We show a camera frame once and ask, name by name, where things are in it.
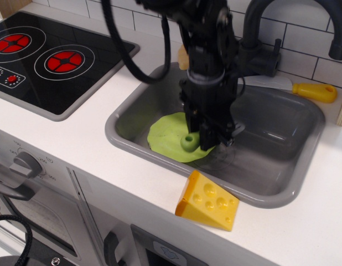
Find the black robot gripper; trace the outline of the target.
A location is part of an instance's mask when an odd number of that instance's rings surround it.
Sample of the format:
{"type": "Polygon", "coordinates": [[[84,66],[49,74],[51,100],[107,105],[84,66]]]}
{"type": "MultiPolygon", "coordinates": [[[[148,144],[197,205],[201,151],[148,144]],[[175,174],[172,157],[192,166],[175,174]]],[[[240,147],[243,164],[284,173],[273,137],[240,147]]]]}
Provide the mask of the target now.
{"type": "Polygon", "coordinates": [[[226,74],[217,82],[193,81],[190,74],[180,81],[189,133],[199,132],[200,148],[207,151],[219,144],[231,146],[245,125],[235,121],[231,105],[245,92],[236,74],[226,74]]]}

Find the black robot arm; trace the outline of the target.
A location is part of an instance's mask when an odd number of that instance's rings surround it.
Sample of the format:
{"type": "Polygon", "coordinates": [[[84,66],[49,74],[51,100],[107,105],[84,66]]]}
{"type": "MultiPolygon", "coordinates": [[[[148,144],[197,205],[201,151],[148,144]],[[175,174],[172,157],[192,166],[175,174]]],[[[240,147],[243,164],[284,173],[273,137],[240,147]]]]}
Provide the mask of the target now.
{"type": "Polygon", "coordinates": [[[145,9],[178,23],[189,57],[186,79],[179,82],[190,133],[200,135],[204,151],[231,145],[240,126],[230,107],[240,95],[235,64],[239,44],[226,1],[140,1],[145,9]]]}

